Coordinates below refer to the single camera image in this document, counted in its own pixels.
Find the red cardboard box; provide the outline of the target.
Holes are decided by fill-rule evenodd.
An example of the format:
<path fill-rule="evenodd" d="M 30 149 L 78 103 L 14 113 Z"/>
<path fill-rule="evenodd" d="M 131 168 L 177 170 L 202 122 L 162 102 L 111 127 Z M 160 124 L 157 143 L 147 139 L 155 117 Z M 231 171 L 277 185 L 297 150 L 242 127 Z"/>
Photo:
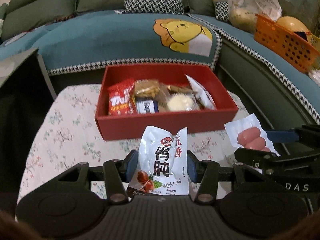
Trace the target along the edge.
<path fill-rule="evenodd" d="M 111 116 L 108 113 L 108 88 L 127 79 L 157 79 L 164 84 L 187 85 L 190 76 L 212 96 L 217 109 L 191 112 L 163 112 Z M 104 140 L 140 138 L 146 126 L 156 126 L 172 134 L 186 127 L 189 133 L 223 130 L 233 120 L 238 107 L 219 79 L 202 64 L 140 63 L 108 66 L 105 70 L 95 121 Z"/>

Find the floral tablecloth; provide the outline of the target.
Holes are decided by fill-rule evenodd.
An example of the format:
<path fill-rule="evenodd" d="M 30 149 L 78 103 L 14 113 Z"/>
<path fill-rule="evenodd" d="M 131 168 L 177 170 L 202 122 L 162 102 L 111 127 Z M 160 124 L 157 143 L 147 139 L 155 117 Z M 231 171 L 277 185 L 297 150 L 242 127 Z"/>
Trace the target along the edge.
<path fill-rule="evenodd" d="M 138 150 L 140 138 L 104 141 L 95 123 L 101 85 L 68 86 L 48 111 L 27 157 L 18 202 L 29 192 L 80 162 L 101 166 L 110 159 L 124 159 Z M 232 167 L 234 151 L 227 133 L 188 132 L 188 150 L 199 160 Z"/>

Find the round white cake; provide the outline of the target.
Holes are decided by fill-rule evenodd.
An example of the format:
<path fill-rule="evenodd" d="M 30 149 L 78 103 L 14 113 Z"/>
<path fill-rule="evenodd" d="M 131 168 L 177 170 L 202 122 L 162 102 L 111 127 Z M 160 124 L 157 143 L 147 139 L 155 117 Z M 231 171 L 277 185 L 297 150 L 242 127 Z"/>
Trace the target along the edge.
<path fill-rule="evenodd" d="M 193 93 L 175 93 L 166 98 L 167 109 L 171 112 L 197 111 L 200 109 Z"/>

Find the white pink sausage packet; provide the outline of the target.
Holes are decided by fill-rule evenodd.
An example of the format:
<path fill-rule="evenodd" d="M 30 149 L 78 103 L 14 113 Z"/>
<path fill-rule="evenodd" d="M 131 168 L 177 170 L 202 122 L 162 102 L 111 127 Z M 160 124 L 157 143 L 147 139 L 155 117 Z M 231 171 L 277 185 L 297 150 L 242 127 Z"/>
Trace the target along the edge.
<path fill-rule="evenodd" d="M 225 130 L 234 148 L 272 152 L 280 156 L 254 114 L 226 123 Z"/>

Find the orange plastic basket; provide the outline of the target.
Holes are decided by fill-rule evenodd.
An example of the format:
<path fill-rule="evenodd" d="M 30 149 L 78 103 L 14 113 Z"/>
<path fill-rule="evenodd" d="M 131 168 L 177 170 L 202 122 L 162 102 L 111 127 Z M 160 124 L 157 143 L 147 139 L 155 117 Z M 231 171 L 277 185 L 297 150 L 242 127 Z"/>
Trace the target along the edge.
<path fill-rule="evenodd" d="M 254 39 L 302 73 L 307 73 L 319 52 L 309 42 L 276 22 L 257 14 Z"/>

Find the clear bag of yellow crackers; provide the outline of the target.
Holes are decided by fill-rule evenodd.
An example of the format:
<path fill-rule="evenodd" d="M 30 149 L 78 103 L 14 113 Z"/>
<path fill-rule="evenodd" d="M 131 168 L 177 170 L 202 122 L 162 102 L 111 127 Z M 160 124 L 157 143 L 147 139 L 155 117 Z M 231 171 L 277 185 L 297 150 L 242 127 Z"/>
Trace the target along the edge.
<path fill-rule="evenodd" d="M 156 79 L 137 80 L 135 82 L 134 100 L 151 99 L 157 101 L 158 112 L 167 112 L 166 98 L 170 93 L 167 86 Z"/>

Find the white Kaprons wafer packet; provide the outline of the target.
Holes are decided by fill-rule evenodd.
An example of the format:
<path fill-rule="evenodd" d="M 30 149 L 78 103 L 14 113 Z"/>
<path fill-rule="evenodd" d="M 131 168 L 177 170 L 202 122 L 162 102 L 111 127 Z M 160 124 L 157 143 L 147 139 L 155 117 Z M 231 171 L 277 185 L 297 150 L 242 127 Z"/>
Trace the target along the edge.
<path fill-rule="evenodd" d="M 157 101 L 143 99 L 136 101 L 136 110 L 139 114 L 153 114 L 158 112 Z"/>

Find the dark side table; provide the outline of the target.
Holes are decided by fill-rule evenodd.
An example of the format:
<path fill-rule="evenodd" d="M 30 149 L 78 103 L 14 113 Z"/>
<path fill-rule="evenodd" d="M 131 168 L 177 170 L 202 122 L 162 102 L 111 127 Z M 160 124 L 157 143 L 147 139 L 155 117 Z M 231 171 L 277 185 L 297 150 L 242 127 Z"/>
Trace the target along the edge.
<path fill-rule="evenodd" d="M 1 192 L 18 192 L 31 145 L 55 98 L 38 49 L 1 61 Z"/>

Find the teal sofa cover with lion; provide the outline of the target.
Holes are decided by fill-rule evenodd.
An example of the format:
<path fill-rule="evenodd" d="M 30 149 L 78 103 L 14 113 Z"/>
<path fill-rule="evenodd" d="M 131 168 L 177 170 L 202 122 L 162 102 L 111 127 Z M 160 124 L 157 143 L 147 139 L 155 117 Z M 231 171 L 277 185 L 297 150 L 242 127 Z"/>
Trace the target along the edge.
<path fill-rule="evenodd" d="M 199 24 L 213 40 L 197 38 L 199 48 L 180 53 L 162 41 L 154 27 L 161 20 Z M 205 64 L 226 73 L 271 124 L 299 114 L 319 122 L 319 87 L 288 61 L 256 42 L 253 36 L 203 15 L 88 13 L 65 22 L 39 27 L 1 44 L 1 59 L 37 48 L 51 76 L 89 72 L 122 63 Z"/>

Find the red Trolli gummy bag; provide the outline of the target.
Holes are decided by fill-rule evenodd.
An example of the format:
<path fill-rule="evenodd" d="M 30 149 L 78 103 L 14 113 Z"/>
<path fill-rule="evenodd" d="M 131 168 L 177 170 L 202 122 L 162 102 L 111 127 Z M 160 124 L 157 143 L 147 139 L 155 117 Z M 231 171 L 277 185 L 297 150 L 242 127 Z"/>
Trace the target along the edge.
<path fill-rule="evenodd" d="M 108 87 L 108 114 L 111 116 L 135 114 L 135 80 L 130 78 Z"/>

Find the white gluten strip snack bag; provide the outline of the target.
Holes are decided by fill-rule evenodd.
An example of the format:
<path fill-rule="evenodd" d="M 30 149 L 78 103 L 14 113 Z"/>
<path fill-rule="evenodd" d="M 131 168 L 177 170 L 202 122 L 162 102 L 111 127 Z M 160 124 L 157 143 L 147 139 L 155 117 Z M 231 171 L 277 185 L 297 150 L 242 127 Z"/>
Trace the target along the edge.
<path fill-rule="evenodd" d="M 203 87 L 203 85 L 201 85 L 199 82 L 188 75 L 186 75 L 186 78 L 188 79 L 189 85 L 193 90 L 195 98 L 200 102 L 200 104 L 206 109 L 217 110 L 212 96 Z"/>

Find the white gizzard snack packet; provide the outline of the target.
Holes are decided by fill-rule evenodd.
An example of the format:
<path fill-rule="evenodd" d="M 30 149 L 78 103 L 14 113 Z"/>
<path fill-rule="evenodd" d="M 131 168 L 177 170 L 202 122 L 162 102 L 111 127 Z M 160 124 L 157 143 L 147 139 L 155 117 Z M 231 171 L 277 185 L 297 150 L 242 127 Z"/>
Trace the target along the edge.
<path fill-rule="evenodd" d="M 188 195 L 188 129 L 176 135 L 155 127 L 146 127 L 138 150 L 136 171 L 127 187 L 135 195 Z"/>

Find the gold foil snack packet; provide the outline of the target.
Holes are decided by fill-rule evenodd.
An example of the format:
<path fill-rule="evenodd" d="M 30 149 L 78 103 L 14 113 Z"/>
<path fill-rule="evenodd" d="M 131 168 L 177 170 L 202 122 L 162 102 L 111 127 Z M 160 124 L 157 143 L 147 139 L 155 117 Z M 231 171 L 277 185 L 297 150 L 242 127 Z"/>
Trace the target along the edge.
<path fill-rule="evenodd" d="M 167 89 L 169 93 L 183 93 L 188 94 L 191 93 L 193 90 L 188 86 L 176 86 L 176 85 L 167 85 Z"/>

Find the dark green sofa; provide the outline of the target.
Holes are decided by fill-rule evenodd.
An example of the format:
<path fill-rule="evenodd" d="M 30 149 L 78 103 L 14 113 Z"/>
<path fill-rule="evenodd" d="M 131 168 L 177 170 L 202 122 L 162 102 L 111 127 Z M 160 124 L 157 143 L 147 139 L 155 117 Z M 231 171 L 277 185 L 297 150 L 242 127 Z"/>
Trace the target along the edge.
<path fill-rule="evenodd" d="M 212 0 L 183 0 L 183 7 L 184 13 L 180 15 L 194 14 L 209 16 L 216 19 L 215 8 Z M 117 14 L 138 14 L 126 12 L 124 7 L 124 0 L 10 0 L 9 3 L 4 3 L 1 5 L 1 44 L 16 36 L 21 36 L 28 32 L 31 32 L 39 27 L 48 26 L 54 23 L 65 22 L 67 20 L 71 20 L 88 13 L 102 11 L 112 11 Z M 161 20 L 159 25 L 154 27 L 154 31 L 156 33 L 163 34 L 163 36 L 161 37 L 161 41 L 167 47 L 175 52 L 180 53 L 189 53 L 192 50 L 195 50 L 197 54 L 207 56 L 209 54 L 208 50 L 199 48 L 196 39 L 202 38 L 206 43 L 211 43 L 213 40 L 212 34 L 209 31 L 204 30 L 203 27 L 199 24 L 182 20 Z M 292 32 L 309 42 L 311 34 L 306 27 L 303 27 L 301 31 Z M 71 75 L 72 73 L 59 75 L 56 82 L 57 87 L 63 87 L 70 83 Z M 269 124 L 277 127 L 282 127 L 293 124 L 318 123 L 319 122 L 308 121 L 306 120 L 306 118 L 302 117 L 301 114 L 299 114 L 297 116 L 291 115 L 286 117 L 284 119 L 284 122 L 281 124 Z"/>

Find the clear plastic bag with food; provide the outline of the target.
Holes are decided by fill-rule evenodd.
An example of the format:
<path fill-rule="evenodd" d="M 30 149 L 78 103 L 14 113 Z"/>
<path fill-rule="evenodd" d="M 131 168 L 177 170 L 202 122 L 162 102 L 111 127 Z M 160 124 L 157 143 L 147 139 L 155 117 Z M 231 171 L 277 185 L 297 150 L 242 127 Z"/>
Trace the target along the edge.
<path fill-rule="evenodd" d="M 257 14 L 277 21 L 282 15 L 278 0 L 228 0 L 228 18 L 232 26 L 255 32 Z"/>

